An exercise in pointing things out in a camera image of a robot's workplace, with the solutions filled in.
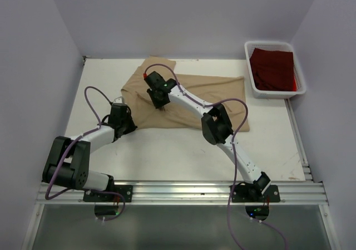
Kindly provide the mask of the beige t shirt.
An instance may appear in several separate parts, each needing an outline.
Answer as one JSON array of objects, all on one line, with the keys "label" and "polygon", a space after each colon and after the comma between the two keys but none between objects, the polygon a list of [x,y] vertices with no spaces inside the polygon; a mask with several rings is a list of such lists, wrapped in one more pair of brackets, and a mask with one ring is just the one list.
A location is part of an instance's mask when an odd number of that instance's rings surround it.
[{"label": "beige t shirt", "polygon": [[[201,129],[201,118],[176,103],[163,109],[154,107],[144,81],[145,69],[153,64],[163,64],[174,69],[176,62],[161,57],[149,57],[139,66],[121,89],[122,97],[131,109],[131,115],[139,129],[148,128],[194,128]],[[220,77],[177,75],[179,83],[197,97],[211,103],[237,98],[245,101],[244,77]]]}]

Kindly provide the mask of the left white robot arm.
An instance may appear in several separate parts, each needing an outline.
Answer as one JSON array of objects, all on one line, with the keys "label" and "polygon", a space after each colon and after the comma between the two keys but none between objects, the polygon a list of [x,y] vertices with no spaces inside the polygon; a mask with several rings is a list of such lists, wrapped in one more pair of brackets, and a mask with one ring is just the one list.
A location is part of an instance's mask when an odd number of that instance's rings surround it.
[{"label": "left white robot arm", "polygon": [[54,139],[42,172],[42,181],[49,187],[56,185],[66,189],[95,190],[101,200],[112,200],[116,194],[112,176],[89,170],[90,155],[136,128],[129,106],[113,103],[107,121],[98,127],[82,135]]}]

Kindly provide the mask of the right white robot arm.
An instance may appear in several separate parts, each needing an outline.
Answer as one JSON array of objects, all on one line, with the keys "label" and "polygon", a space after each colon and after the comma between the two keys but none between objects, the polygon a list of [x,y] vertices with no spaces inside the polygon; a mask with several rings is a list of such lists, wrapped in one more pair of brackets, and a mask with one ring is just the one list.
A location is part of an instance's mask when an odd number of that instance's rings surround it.
[{"label": "right white robot arm", "polygon": [[243,181],[243,193],[253,201],[261,201],[268,194],[270,178],[263,172],[239,145],[232,123],[223,103],[207,102],[185,89],[174,76],[165,80],[156,71],[144,73],[149,86],[147,93],[155,108],[159,109],[170,102],[183,106],[201,120],[202,134],[205,140],[219,147],[235,164]]}]

